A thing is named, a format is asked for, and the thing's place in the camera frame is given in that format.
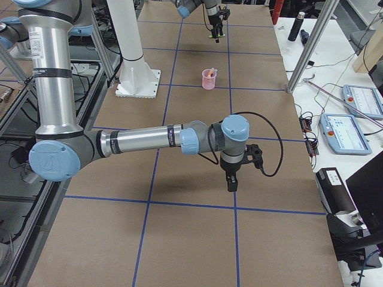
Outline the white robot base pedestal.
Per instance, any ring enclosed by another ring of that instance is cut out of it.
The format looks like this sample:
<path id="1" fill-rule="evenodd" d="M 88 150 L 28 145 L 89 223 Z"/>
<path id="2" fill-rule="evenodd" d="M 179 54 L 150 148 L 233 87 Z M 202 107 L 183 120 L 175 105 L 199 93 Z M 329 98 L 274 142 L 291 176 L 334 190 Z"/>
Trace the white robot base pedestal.
<path id="1" fill-rule="evenodd" d="M 144 59 L 133 1 L 107 1 L 123 58 L 116 89 L 118 97 L 154 99 L 161 71 L 151 69 Z"/>

